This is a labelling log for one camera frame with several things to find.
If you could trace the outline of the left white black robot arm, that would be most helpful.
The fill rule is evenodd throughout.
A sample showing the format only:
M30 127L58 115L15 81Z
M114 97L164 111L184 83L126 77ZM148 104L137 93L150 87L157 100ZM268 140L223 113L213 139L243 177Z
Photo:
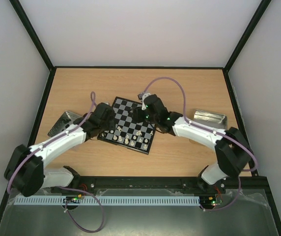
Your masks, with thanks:
M17 146L5 169L7 192L17 189L23 196L34 195L41 188L66 187L74 174L66 167L49 170L46 167L69 149L83 144L104 131L115 128L115 112L112 106L100 103L79 117L60 133L41 143L27 147Z

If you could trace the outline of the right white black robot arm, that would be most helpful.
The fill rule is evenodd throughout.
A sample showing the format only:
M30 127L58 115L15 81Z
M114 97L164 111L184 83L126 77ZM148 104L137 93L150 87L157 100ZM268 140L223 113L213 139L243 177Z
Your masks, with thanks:
M135 122L153 124L164 134L190 139L215 152L217 161L197 176L200 191L207 193L219 180L238 177L251 160L249 144L237 128L224 130L194 122L181 113L168 111L155 94L143 92L138 99L141 106L132 109Z

